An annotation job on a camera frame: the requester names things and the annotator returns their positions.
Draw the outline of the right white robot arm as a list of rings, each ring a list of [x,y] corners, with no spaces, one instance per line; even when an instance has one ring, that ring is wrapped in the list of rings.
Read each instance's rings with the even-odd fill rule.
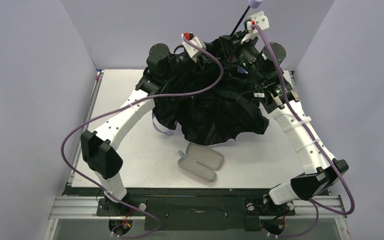
[[[264,109],[289,139],[303,168],[300,175],[270,189],[265,199],[274,205],[309,201],[337,182],[349,194],[343,177],[349,169],[347,162],[337,159],[323,144],[311,125],[311,117],[304,113],[297,92],[284,77],[280,62],[286,55],[285,49],[277,53],[275,44],[262,35],[265,46],[259,51],[255,47],[258,36],[256,30],[230,35],[231,57],[257,82],[258,91],[264,94]]]

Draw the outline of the lavender folding umbrella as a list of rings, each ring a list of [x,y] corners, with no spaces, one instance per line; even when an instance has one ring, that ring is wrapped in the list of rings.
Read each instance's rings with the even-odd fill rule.
[[[269,120],[260,110],[260,101],[254,96],[258,83],[240,66],[230,64],[232,43],[222,35],[206,43],[204,57],[209,65],[203,71],[172,71],[172,55],[164,43],[149,50],[146,68],[148,77],[163,83],[161,93],[194,92],[220,81],[211,89],[191,96],[159,97],[154,100],[152,116],[164,127],[181,127],[184,138],[194,144],[209,146],[234,140],[241,133],[262,135]]]

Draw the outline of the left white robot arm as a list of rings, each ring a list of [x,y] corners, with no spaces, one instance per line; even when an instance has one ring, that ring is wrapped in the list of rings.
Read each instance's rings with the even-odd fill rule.
[[[85,130],[80,136],[82,159],[99,179],[98,186],[114,203],[123,203],[128,191],[120,170],[123,160],[117,153],[122,140],[137,122],[155,107],[155,98],[189,97],[204,93],[221,80],[200,90],[181,93],[162,93],[164,84],[144,74],[121,108],[100,115],[111,116],[93,131]]]

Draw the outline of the pink umbrella case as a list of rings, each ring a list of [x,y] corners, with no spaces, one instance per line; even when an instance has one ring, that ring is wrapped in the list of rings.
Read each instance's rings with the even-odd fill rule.
[[[217,171],[224,164],[224,156],[208,147],[189,143],[185,151],[178,150],[177,165],[190,174],[212,183],[217,180]]]

